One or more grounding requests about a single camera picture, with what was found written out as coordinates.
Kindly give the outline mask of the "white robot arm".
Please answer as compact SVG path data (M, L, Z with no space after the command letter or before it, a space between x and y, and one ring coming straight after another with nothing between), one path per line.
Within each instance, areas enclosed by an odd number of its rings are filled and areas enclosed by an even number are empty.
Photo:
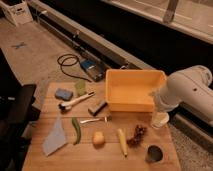
M155 109L170 112L185 103L200 112L202 120L213 127L213 90L209 88L212 82L212 72L203 65L173 72L152 92Z

